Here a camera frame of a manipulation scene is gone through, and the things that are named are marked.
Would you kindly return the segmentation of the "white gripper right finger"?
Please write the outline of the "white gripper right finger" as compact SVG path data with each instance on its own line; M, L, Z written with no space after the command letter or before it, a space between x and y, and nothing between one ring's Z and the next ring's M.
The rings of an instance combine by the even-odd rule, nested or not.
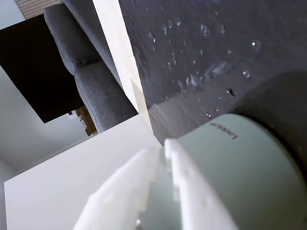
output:
M237 230L238 226L213 186L177 139L165 140L174 197L180 202L184 230Z

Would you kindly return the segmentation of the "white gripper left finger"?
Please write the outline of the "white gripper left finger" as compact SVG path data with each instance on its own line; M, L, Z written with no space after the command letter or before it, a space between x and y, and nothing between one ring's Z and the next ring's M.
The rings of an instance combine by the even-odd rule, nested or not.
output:
M159 150L145 148L118 168L87 200L75 230L134 230L147 209Z

